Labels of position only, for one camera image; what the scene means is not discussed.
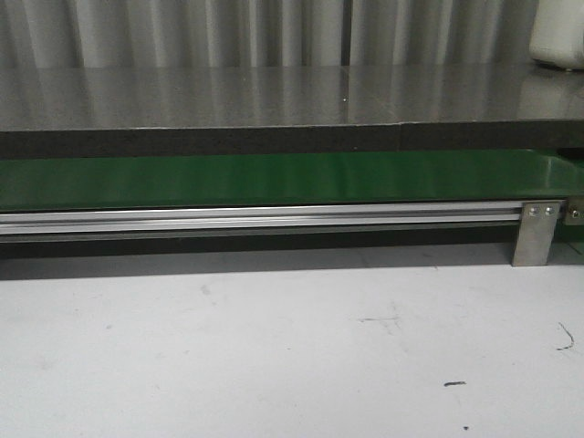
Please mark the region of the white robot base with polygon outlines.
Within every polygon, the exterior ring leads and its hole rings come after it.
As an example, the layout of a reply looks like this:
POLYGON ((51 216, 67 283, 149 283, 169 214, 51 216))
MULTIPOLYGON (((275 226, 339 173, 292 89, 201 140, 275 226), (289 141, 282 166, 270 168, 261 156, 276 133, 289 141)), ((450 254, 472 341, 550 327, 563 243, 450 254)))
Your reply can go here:
POLYGON ((583 2, 540 0, 529 42, 536 62, 566 70, 583 69, 583 2))

